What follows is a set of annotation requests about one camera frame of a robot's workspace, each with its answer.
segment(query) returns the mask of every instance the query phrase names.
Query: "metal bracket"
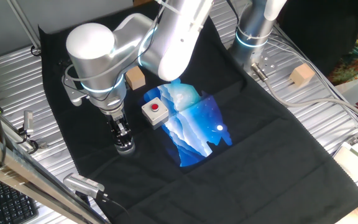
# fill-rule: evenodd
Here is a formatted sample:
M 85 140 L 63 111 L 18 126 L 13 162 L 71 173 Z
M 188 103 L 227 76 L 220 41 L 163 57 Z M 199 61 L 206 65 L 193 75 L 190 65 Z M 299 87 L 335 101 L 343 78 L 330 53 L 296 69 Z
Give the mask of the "metal bracket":
M 80 106 L 82 104 L 82 98 L 87 97 L 88 95 L 77 90 L 77 87 L 75 86 L 73 80 L 69 80 L 68 78 L 62 76 L 62 83 L 63 86 L 65 87 L 65 90 L 67 92 L 70 101 L 75 106 Z
M 37 141 L 37 144 L 38 144 L 39 149 L 47 149 L 48 148 L 48 143 L 46 143 L 44 141 Z
M 277 66 L 274 62 L 274 60 L 270 59 L 269 56 L 265 53 L 262 52 L 262 58 L 259 61 L 259 67 L 260 69 L 266 74 L 272 74 L 274 72 L 276 72 L 277 70 Z M 257 76 L 257 74 L 251 69 L 251 67 L 246 68 L 246 66 L 244 66 L 244 70 L 255 80 L 259 80 L 259 77 Z

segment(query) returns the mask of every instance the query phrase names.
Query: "metal rod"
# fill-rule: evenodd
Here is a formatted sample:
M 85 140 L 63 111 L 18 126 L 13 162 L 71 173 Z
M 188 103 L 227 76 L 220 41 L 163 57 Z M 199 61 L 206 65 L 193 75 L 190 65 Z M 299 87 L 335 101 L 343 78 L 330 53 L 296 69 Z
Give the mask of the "metal rod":
M 21 176 L 15 172 L 12 172 L 11 170 L 7 171 L 7 169 L 0 169 L 0 180 L 2 180 L 2 182 L 4 182 L 6 185 L 15 188 L 30 198 L 73 220 L 74 222 L 86 224 L 84 220 L 73 215 L 70 212 L 70 208 L 63 206 L 59 201 L 55 200 L 48 194 L 45 194 L 45 192 L 42 192 L 41 190 L 36 189 L 31 185 L 23 184 L 25 183 L 25 180 L 21 179 Z
M 68 188 L 65 187 L 64 188 L 65 191 L 63 191 L 61 185 L 57 185 L 56 183 L 51 182 L 47 178 L 45 178 L 40 172 L 37 171 L 39 167 L 41 167 L 41 165 L 35 162 L 34 160 L 32 160 L 31 163 L 29 163 L 28 162 L 29 157 L 30 156 L 19 147 L 17 147 L 17 150 L 14 151 L 8 149 L 6 151 L 5 169 L 10 169 L 14 171 L 14 173 L 19 174 L 24 180 L 23 183 L 34 184 L 38 189 L 41 189 L 46 194 L 55 198 L 57 201 L 59 201 L 67 208 L 70 208 L 76 214 L 77 217 L 79 217 L 80 215 L 91 223 L 100 223 L 100 224 L 107 223 L 106 220 L 104 220 L 94 210 L 89 208 L 89 206 L 87 206 L 87 204 L 85 204 L 79 198 L 78 201 L 81 201 L 82 203 L 78 203 L 76 200 L 74 200 L 74 197 L 77 196 L 74 195 L 74 193 L 71 192 Z M 0 143 L 0 160 L 1 158 L 2 158 L 2 144 Z M 0 180 L 5 183 L 5 181 L 9 179 L 0 179 Z
M 41 49 L 40 40 L 38 39 L 37 34 L 33 30 L 30 21 L 25 16 L 25 14 L 24 14 L 22 8 L 20 7 L 19 3 L 17 3 L 16 0 L 7 0 L 7 3 L 10 5 L 13 13 L 17 17 L 17 19 L 19 20 L 20 24 L 22 24 L 22 27 L 23 27 L 25 33 L 27 34 L 27 36 L 29 36 L 29 39 L 32 42 L 32 44 L 34 45 L 35 49 L 36 50 Z

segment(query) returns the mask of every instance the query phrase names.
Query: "aluminum slotted surface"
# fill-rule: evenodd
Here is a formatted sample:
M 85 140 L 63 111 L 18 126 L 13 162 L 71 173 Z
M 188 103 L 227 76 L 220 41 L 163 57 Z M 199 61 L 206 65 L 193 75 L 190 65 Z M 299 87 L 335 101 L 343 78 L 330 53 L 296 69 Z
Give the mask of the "aluminum slotted surface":
M 62 181 L 66 175 L 78 171 L 46 99 L 41 71 L 41 58 L 31 55 L 29 47 L 0 57 L 0 107 L 16 128 L 23 124 L 24 110 L 33 111 L 31 139 L 48 144 L 48 149 L 39 149 L 33 157 Z M 106 218 L 94 200 L 90 202 L 92 208 Z M 71 222 L 41 203 L 37 202 L 37 207 L 39 216 L 29 223 Z
M 233 1 L 238 12 L 241 12 L 247 3 L 247 0 Z M 236 18 L 227 2 L 215 1 L 210 16 L 222 43 L 226 47 L 230 46 L 235 36 Z M 33 156 L 57 179 L 63 180 L 67 174 L 77 173 L 77 169 L 45 97 L 41 58 L 32 56 L 29 49 L 28 47 L 0 57 L 0 106 L 5 110 L 4 116 L 17 128 L 22 126 L 24 110 L 34 112 L 35 134 L 31 139 L 47 142 L 48 149 L 40 150 Z M 302 64 L 297 56 L 271 45 L 266 46 L 265 54 L 269 62 L 274 64 L 274 68 L 267 74 L 269 80 L 284 100 L 301 102 L 332 96 L 316 76 L 303 88 L 293 85 L 289 75 L 295 67 Z M 319 103 L 289 110 L 328 152 L 335 151 L 345 139 L 358 132 L 357 122 L 339 105 Z M 46 206 L 39 203 L 37 205 L 40 215 L 31 223 L 71 222 Z M 91 200 L 91 205 L 102 214 L 94 200 Z

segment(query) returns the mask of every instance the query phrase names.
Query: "wooden cube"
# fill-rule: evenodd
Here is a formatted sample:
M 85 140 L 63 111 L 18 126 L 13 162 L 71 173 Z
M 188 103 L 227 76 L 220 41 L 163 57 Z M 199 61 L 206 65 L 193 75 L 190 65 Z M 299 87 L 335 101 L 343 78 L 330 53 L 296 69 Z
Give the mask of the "wooden cube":
M 143 72 L 138 66 L 129 70 L 126 75 L 126 80 L 132 90 L 136 90 L 144 85 L 146 85 L 146 80 L 144 78 Z
M 304 63 L 303 65 L 294 69 L 290 75 L 290 78 L 297 86 L 303 86 L 308 84 L 314 75 L 314 70 L 311 69 L 308 64 Z

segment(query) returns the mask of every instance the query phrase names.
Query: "keyboard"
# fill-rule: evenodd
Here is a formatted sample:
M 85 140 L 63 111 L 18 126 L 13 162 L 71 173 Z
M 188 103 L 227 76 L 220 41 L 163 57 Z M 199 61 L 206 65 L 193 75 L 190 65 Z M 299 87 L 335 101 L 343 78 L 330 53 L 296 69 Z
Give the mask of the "keyboard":
M 0 182 L 0 224 L 21 224 L 37 215 L 32 198 Z

